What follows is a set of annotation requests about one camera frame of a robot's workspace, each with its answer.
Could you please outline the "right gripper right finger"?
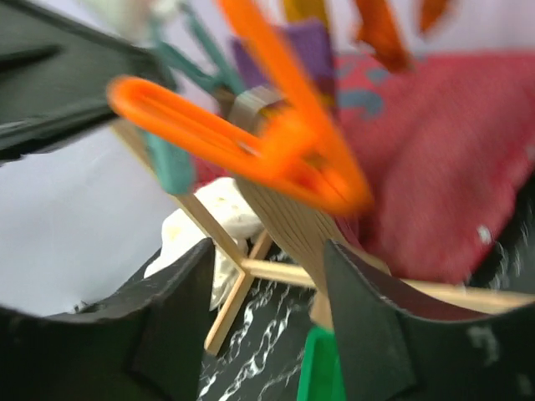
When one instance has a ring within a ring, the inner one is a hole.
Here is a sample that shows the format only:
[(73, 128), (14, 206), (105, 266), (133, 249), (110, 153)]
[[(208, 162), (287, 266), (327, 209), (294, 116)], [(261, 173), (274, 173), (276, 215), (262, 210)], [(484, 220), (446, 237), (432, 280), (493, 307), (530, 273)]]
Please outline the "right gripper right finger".
[(494, 315), (454, 306), (332, 241), (324, 265), (347, 399), (533, 399), (532, 304)]

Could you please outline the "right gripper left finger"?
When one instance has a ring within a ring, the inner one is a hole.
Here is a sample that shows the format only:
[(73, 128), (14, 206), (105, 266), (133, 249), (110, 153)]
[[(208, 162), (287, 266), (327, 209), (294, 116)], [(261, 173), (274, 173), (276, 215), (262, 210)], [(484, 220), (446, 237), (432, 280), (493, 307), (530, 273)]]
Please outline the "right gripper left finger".
[(1, 311), (4, 400), (193, 400), (209, 327), (215, 247), (80, 313)]

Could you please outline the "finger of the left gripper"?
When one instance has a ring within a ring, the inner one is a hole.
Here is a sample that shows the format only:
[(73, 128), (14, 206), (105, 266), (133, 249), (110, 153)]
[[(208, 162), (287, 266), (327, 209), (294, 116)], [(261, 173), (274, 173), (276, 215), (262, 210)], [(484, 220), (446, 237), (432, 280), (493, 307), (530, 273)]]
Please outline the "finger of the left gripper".
[(153, 51), (30, 1), (1, 3), (1, 156), (58, 149), (115, 119), (106, 88), (134, 75), (176, 84)]

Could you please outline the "tan sock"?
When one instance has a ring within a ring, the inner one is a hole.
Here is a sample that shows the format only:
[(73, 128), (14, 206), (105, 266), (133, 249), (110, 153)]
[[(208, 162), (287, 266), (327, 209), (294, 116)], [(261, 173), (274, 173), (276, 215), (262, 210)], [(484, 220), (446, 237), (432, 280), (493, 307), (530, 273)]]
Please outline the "tan sock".
[(308, 273), (316, 285), (310, 317), (320, 327), (333, 328), (324, 271), (326, 241), (337, 241), (371, 266), (390, 272), (380, 259), (351, 246), (331, 216), (245, 178), (237, 177), (235, 181), (242, 197), (272, 239)]

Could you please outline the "teal clip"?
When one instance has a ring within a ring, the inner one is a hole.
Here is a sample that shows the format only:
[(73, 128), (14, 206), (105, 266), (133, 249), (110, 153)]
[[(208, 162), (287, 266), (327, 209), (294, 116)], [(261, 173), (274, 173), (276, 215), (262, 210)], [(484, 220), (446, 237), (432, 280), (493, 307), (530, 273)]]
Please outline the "teal clip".
[[(197, 42), (218, 68), (218, 72), (213, 76), (205, 74), (189, 58), (165, 42), (161, 37), (160, 23), (156, 18), (152, 18), (150, 33), (159, 59), (167, 67), (180, 70), (214, 99), (218, 99), (222, 94), (236, 96), (242, 93), (245, 90), (244, 83), (227, 62), (193, 8), (190, 5), (182, 5), (181, 14), (184, 15), (186, 24)], [(201, 129), (201, 120), (208, 119), (214, 123), (217, 119), (181, 96), (171, 96), (164, 105), (167, 107), (164, 124), (171, 124), (172, 132), (160, 132), (156, 127), (154, 133), (146, 138), (146, 143), (162, 188), (171, 195), (184, 195), (196, 183), (196, 170), (189, 150), (205, 145), (196, 137), (196, 132)], [(188, 150), (183, 150), (181, 145), (186, 145)]]

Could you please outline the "purple striped sock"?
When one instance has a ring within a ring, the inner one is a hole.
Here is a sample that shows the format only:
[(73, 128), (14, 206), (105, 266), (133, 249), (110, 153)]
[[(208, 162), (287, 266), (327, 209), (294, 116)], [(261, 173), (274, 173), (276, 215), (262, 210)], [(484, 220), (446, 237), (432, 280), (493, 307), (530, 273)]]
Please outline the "purple striped sock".
[[(334, 55), (327, 28), (317, 18), (310, 18), (279, 26), (278, 29), (292, 45), (294, 53), (315, 82), (325, 105), (335, 114), (338, 111), (337, 84)], [(242, 46), (240, 38), (232, 38), (231, 47), (238, 73), (248, 89), (271, 83)]]

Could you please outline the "orange sock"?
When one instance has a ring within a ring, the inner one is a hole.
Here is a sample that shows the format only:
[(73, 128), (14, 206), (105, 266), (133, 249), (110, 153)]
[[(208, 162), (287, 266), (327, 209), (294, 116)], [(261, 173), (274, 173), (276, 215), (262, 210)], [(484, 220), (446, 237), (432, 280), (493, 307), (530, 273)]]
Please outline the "orange sock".
[[(356, 29), (354, 41), (366, 43), (373, 50), (373, 57), (389, 72), (399, 73), (408, 70), (411, 57), (402, 43), (388, 1), (354, 1), (361, 24)], [(420, 34), (428, 34), (451, 10), (452, 1), (425, 0), (420, 2)]]

